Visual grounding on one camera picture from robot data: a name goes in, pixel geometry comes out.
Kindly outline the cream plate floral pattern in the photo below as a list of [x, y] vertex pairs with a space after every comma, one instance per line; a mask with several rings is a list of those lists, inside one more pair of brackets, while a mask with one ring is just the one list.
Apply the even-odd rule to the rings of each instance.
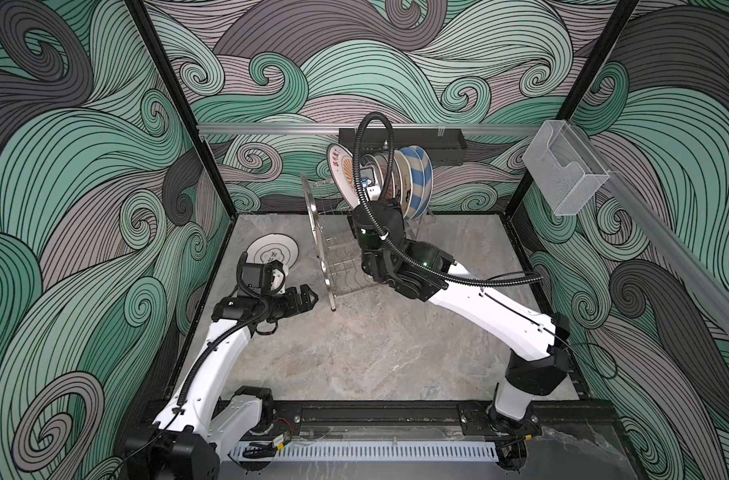
[[401, 209], [404, 218], [408, 218], [413, 188], [411, 166], [400, 150], [396, 150], [396, 152], [394, 152], [394, 159], [398, 165], [401, 178]]

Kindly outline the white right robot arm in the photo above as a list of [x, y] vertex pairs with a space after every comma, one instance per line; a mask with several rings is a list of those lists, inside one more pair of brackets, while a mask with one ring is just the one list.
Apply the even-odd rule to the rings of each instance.
[[405, 298], [445, 308], [492, 334], [510, 349], [496, 387], [491, 426], [501, 436], [536, 436], [532, 400], [548, 396], [566, 378], [568, 321], [531, 310], [498, 291], [535, 280], [479, 280], [451, 255], [406, 236], [399, 207], [366, 201], [352, 210], [352, 231], [362, 250], [362, 271]]

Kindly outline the white plate red characters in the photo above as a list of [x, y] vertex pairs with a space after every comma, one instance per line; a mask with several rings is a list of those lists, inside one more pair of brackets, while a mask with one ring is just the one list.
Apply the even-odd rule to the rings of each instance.
[[401, 171], [396, 156], [393, 156], [392, 172], [391, 172], [391, 190], [392, 198], [401, 202], [402, 200], [402, 187], [401, 187]]

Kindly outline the blue white striped plate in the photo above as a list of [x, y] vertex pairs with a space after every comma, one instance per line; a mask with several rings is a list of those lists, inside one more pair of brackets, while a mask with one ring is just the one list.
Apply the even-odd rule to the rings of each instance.
[[423, 193], [421, 198], [420, 210], [418, 210], [418, 217], [424, 216], [430, 202], [433, 187], [433, 167], [430, 158], [426, 151], [422, 147], [417, 148], [417, 152], [420, 154], [421, 161], [423, 162]]
[[418, 210], [420, 210], [421, 198], [423, 193], [423, 162], [421, 161], [420, 154], [417, 152], [417, 148], [420, 146], [414, 145], [402, 149], [402, 153], [409, 161], [411, 166], [412, 175], [412, 194], [409, 208], [408, 219], [418, 219]]

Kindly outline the white plate green red rim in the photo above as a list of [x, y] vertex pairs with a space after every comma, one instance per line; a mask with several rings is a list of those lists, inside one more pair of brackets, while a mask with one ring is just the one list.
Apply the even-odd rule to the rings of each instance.
[[362, 169], [360, 169], [360, 176], [362, 176], [362, 184], [366, 187], [379, 185], [381, 183], [381, 172], [372, 154], [368, 153], [362, 156]]

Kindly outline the white plate green flower outline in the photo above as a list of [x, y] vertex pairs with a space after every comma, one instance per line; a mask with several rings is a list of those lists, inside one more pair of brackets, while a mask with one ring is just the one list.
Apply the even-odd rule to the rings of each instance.
[[284, 267], [292, 268], [298, 261], [300, 248], [294, 238], [286, 234], [272, 233], [254, 240], [246, 249], [246, 254], [248, 263], [268, 264], [279, 261]]

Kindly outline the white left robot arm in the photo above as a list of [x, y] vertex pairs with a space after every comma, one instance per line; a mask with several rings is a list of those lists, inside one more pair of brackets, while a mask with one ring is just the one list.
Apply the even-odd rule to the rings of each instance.
[[262, 463], [288, 447], [294, 424], [276, 415], [270, 390], [242, 387], [222, 400], [230, 370], [260, 324], [306, 313], [318, 296], [300, 288], [240, 287], [214, 307], [206, 343], [184, 381], [150, 426], [126, 441], [116, 479], [216, 479], [226, 460]]

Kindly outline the white plate orange sunburst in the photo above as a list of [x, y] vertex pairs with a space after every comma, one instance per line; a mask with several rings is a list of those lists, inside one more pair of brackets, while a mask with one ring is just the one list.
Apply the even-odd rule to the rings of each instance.
[[[387, 157], [382, 153], [376, 153], [376, 154], [374, 154], [374, 159], [375, 159], [375, 163], [377, 164], [378, 169], [380, 170], [380, 173], [381, 173], [380, 184], [381, 184], [381, 186], [384, 186], [385, 180], [386, 180], [387, 168], [388, 168]], [[385, 198], [385, 199], [390, 199], [393, 197], [393, 181], [392, 180], [390, 180], [387, 189], [381, 190], [381, 197]]]
[[332, 180], [338, 191], [342, 194], [344, 201], [351, 210], [360, 205], [356, 186], [354, 186], [354, 158], [352, 154], [342, 145], [332, 143], [328, 146], [328, 167], [332, 174]]

